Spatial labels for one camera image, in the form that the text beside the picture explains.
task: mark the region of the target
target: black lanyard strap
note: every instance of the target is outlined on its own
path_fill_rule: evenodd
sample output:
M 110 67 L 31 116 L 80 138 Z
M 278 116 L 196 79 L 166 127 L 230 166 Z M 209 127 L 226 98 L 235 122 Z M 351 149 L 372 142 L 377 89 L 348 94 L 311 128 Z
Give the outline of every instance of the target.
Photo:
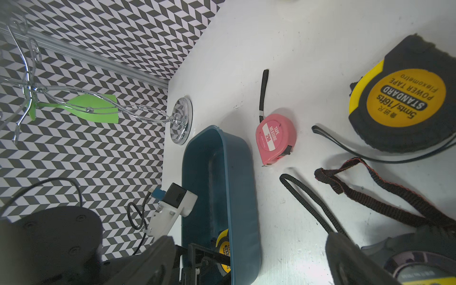
M 290 191 L 290 193 L 295 196 L 295 198 L 301 203 L 302 206 L 304 206 L 311 214 L 314 216 L 314 218 L 322 225 L 322 227 L 328 232 L 328 233 L 333 233 L 334 230 L 331 228 L 331 226 L 326 222 L 326 220 L 318 213 L 317 210 L 315 210 L 304 198 L 301 196 L 294 188 L 291 186 L 290 183 L 295 184 L 299 188 L 301 188 L 304 192 L 309 195 L 309 197 L 317 203 L 323 212 L 326 214 L 330 222 L 333 224 L 334 228 L 337 230 L 338 233 L 341 233 L 345 235 L 346 237 L 349 238 L 343 227 L 340 225 L 336 217 L 331 213 L 329 208 L 326 206 L 326 204 L 309 188 L 307 187 L 304 183 L 301 181 L 297 180 L 291 175 L 288 174 L 282 174 L 280 175 L 280 182 Z
M 417 216 L 402 209 L 387 205 L 383 202 L 380 202 L 369 195 L 358 192 L 356 190 L 348 187 L 344 182 L 342 182 L 335 175 L 347 170 L 350 167 L 357 165 L 358 163 L 364 164 L 369 171 L 372 179 L 380 187 L 386 191 L 393 193 L 404 199 L 409 203 L 413 208 L 415 208 L 419 213 L 423 215 Z M 345 193 L 350 199 L 365 205 L 366 207 L 382 214 L 387 217 L 390 217 L 396 221 L 404 223 L 412 227 L 420 227 L 423 225 L 433 225 L 440 226 L 444 228 L 456 228 L 456 221 L 452 218 L 446 216 L 444 213 L 436 209 L 431 203 L 425 200 L 422 196 L 413 192 L 412 190 L 405 188 L 402 185 L 395 184 L 383 180 L 374 169 L 372 169 L 367 163 L 359 157 L 354 157 L 350 160 L 347 160 L 339 169 L 330 169 L 325 170 L 323 168 L 315 170 L 315 178 L 323 183 L 329 184 L 331 188 L 337 193 Z

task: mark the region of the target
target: black cable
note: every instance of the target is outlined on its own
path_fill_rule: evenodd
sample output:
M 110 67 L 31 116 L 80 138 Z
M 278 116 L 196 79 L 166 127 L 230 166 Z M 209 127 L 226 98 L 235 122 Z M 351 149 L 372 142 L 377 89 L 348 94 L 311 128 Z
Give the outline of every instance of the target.
M 259 122 L 264 119 L 264 95 L 266 94 L 266 85 L 268 84 L 269 69 L 263 71 L 263 79 L 261 80 L 261 92 L 259 94 Z
M 138 253 L 138 251 L 140 250 L 140 247 L 141 247 L 142 243 L 143 243 L 144 240 L 145 240 L 146 235 L 147 235 L 146 233 L 143 234 L 143 238 L 142 238 L 140 244 L 138 245 L 138 247 L 136 248 L 135 252 L 134 252 L 132 255 L 135 255 L 135 254 Z
M 136 204 L 134 204 L 133 202 L 130 202 L 127 205 L 128 221 L 130 222 L 131 227 L 134 228 L 135 230 L 140 230 L 143 225 L 145 227 L 145 230 L 147 230 L 147 222 L 145 221 L 144 211 L 145 211 L 145 205 L 147 203 L 147 200 L 149 199 L 151 194 L 152 193 L 148 191 L 146 196 L 144 197 L 144 201 L 142 203 L 142 211 L 140 211 L 138 206 Z M 139 216 L 141 218 L 141 223 L 139 225 L 135 225 L 135 223 L 133 222 L 133 219 L 131 218 L 131 213 L 130 213 L 131 206 L 133 206 L 133 208 L 135 208 L 136 212 L 139 214 Z M 143 238 L 142 238 L 140 244 L 138 245 L 138 248 L 135 250 L 135 252 L 132 255 L 135 255 L 139 251 L 140 247 L 142 246 L 142 244 L 143 244 L 143 242 L 145 240 L 145 236 L 146 236 L 146 233 L 144 233 Z
M 78 192 L 78 195 L 79 195 L 79 205 L 82 207 L 83 206 L 83 196 L 82 196 L 82 193 L 81 193 L 81 189 L 79 189 L 79 186 L 76 184 L 76 182 L 70 178 L 65 178 L 65 177 L 56 177 L 56 178 L 48 178 L 48 179 L 45 179 L 43 181 L 39 181 L 27 188 L 24 188 L 22 190 L 19 190 L 13 197 L 11 197 L 10 200 L 8 200 L 8 202 L 6 202 L 2 208 L 0 208 L 0 217 L 3 215 L 3 213 L 5 213 L 6 209 L 11 206 L 14 201 L 16 201 L 18 198 L 20 198 L 21 196 L 23 196 L 25 193 L 29 192 L 31 189 L 35 188 L 35 187 L 38 187 L 38 186 L 41 186 L 43 185 L 44 183 L 48 183 L 48 182 L 52 182 L 52 181 L 57 181 L 57 180 L 65 180 L 65 181 L 68 181 L 70 182 L 73 186 L 76 187 L 76 190 Z
M 443 152 L 444 150 L 447 150 L 451 147 L 453 147 L 454 145 L 456 145 L 456 143 L 453 143 L 453 144 L 450 144 L 452 141 L 454 141 L 456 139 L 456 135 L 453 136 L 449 141 L 447 141 L 444 145 L 442 145 L 441 147 L 439 147 L 438 149 L 436 150 L 433 150 L 431 152 L 428 152 L 426 154 L 423 154 L 423 155 L 420 155 L 420 156 L 417 156 L 417 157 L 414 157 L 414 158 L 409 158 L 409 159 L 405 159 L 405 160 L 401 160 L 401 161 L 384 161 L 384 160 L 380 160 L 380 159 L 376 159 L 376 158 L 371 158 L 371 157 L 368 157 L 368 156 L 365 156 L 365 155 L 362 155 L 362 154 L 359 154 L 351 149 L 349 149 L 348 147 L 346 147 L 345 145 L 343 145 L 341 142 L 339 142 L 338 140 L 336 140 L 335 138 L 333 138 L 330 134 L 328 134 L 325 130 L 323 130 L 322 128 L 318 127 L 318 126 L 312 126 L 312 131 L 316 134 L 319 134 L 319 135 L 322 135 L 324 136 L 325 138 L 329 139 L 330 141 L 332 141 L 333 143 L 335 143 L 336 145 L 338 145 L 339 147 L 343 148 L 345 151 L 353 154 L 353 155 L 356 155 L 358 157 L 361 157 L 362 159 L 365 159 L 367 161 L 373 161 L 373 162 L 379 162 L 379 163 L 386 163 L 386 164 L 401 164 L 401 163 L 408 163 L 408 162 L 413 162 L 413 161 L 419 161 L 419 160 L 422 160 L 424 158 L 428 158 L 428 157 L 431 157 L 431 156 L 434 156 L 436 154 L 439 154 L 441 152 Z
M 326 214 L 326 216 L 329 218 L 331 223 L 334 225 L 334 228 L 337 230 L 338 233 L 343 234 L 347 238 L 350 238 L 345 230 L 343 229 L 342 225 L 337 221 L 336 217 L 331 213 L 329 208 L 326 206 L 326 204 L 317 196 L 315 193 L 304 183 L 301 181 L 297 180 L 291 175 L 288 174 L 282 174 L 280 175 L 280 182 L 290 191 L 290 193 L 295 196 L 295 198 L 301 203 L 301 205 L 306 208 L 312 216 L 320 223 L 320 225 L 328 232 L 328 233 L 333 233 L 334 230 L 331 228 L 331 226 L 326 222 L 326 220 L 293 188 L 293 186 L 290 185 L 290 183 L 287 182 L 290 181 L 293 184 L 296 184 L 299 188 L 304 190 L 304 192 L 309 195 L 309 197 L 315 201 L 323 210 L 323 212 Z

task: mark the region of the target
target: blue plastic tray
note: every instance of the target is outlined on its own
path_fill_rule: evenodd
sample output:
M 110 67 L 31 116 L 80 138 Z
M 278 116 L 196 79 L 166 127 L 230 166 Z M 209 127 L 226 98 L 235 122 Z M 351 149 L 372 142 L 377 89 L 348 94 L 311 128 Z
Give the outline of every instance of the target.
M 182 187 L 198 195 L 191 214 L 182 219 L 182 246 L 213 248 L 211 239 L 229 228 L 231 283 L 252 284 L 261 253 L 252 154 L 246 142 L 214 125 L 197 134 L 185 149 Z M 213 271 L 201 279 L 202 285 L 221 280 Z

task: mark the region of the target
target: black and white chevron pattern wall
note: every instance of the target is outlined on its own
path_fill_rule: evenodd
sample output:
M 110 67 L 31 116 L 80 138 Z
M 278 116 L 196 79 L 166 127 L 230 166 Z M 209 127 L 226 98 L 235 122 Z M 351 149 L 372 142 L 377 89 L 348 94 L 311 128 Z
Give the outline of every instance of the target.
M 29 57 L 26 45 L 21 45 Z M 15 45 L 0 36 L 0 48 L 0 75 L 21 79 L 25 69 Z M 123 105 L 145 104 L 166 111 L 167 95 L 161 89 L 87 62 L 41 51 L 43 59 L 36 80 L 44 85 L 77 86 L 113 94 Z M 64 92 L 57 95 L 74 96 Z M 8 118 L 22 102 L 20 89 L 0 85 L 3 118 Z M 130 226 L 126 205 L 140 205 L 145 191 L 161 185 L 164 125 L 138 122 L 123 114 L 119 115 L 118 124 L 93 123 L 52 108 L 37 110 L 36 116 L 35 121 L 26 118 L 18 145 L 11 141 L 13 123 L 0 131 L 0 205 L 22 187 L 40 180 L 74 178 L 83 191 L 84 207 L 95 211 L 103 221 L 103 259 L 131 255 L 142 233 Z M 56 185 L 47 184 L 28 192 L 7 210 L 6 216 L 15 221 L 48 207 L 78 203 L 76 190 L 69 183 Z M 146 214 L 155 209 L 153 202 L 152 199 L 146 206 Z
M 171 79 L 225 0 L 19 0 L 32 29 Z

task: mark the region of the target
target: yellow and black tape measure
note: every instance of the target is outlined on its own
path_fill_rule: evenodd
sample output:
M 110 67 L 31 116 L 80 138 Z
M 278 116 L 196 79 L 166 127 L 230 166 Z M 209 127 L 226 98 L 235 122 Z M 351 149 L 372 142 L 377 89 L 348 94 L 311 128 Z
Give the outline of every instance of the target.
M 372 147 L 428 148 L 456 131 L 456 58 L 406 37 L 354 87 L 349 120 Z
M 229 249 L 229 235 L 228 235 L 228 230 L 224 230 L 218 235 L 217 242 L 215 243 L 215 246 L 217 248 L 217 251 L 221 254 L 230 256 L 230 249 Z M 231 271 L 231 267 L 217 263 L 218 270 L 220 273 L 225 276 Z

